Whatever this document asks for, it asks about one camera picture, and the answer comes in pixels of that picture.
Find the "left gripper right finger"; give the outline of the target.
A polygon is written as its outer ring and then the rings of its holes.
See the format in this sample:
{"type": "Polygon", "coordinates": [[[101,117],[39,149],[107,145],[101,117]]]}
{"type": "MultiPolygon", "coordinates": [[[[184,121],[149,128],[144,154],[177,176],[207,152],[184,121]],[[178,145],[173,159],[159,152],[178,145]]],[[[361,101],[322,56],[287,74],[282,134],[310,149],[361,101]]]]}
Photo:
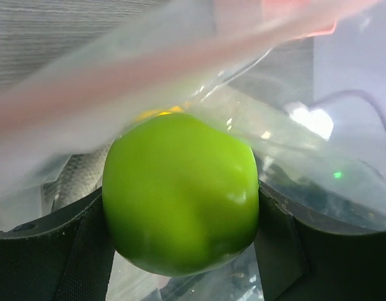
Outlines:
{"type": "Polygon", "coordinates": [[[386,300],[386,230],[327,217],[264,182],[254,247],[265,300],[386,300]]]}

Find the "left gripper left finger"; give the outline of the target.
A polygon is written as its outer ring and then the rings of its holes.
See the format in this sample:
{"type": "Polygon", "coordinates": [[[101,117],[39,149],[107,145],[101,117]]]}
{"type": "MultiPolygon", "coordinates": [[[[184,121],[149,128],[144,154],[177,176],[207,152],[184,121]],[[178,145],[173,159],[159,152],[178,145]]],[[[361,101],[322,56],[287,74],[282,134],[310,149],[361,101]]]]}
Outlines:
{"type": "Polygon", "coordinates": [[[97,189],[0,231],[0,300],[105,300],[114,253],[97,189]]]}

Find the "green fake fruit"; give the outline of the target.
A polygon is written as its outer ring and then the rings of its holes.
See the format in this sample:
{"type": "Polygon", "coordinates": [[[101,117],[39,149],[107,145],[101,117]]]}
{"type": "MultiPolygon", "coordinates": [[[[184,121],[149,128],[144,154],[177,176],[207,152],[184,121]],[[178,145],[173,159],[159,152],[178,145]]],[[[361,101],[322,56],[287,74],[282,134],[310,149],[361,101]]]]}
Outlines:
{"type": "Polygon", "coordinates": [[[258,192],[250,146],[175,113],[114,141],[102,201],[117,252],[145,271],[174,277],[213,270],[253,242],[258,192]]]}

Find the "clear zip top bag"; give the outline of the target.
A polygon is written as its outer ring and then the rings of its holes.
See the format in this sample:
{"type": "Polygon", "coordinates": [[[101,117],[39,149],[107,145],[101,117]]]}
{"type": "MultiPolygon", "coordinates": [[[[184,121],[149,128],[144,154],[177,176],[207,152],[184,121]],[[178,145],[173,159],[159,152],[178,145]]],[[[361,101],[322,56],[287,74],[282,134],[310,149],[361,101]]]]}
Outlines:
{"type": "MultiPolygon", "coordinates": [[[[0,231],[46,216],[41,187],[71,156],[177,105],[250,146],[259,187],[386,230],[386,1],[172,1],[0,92],[0,231]]],[[[265,300],[254,240],[174,277],[112,243],[105,300],[265,300]]]]}

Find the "yellow fake fruit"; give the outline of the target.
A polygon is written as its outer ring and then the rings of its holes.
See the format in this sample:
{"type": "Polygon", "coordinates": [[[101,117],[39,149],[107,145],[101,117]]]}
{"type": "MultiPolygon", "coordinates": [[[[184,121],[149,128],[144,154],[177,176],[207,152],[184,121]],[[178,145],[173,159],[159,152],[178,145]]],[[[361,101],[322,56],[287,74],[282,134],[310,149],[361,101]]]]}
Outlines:
{"type": "Polygon", "coordinates": [[[185,109],[178,105],[167,109],[146,110],[136,116],[134,123],[144,122],[145,120],[156,116],[181,113],[181,112],[185,112],[185,109]]]}

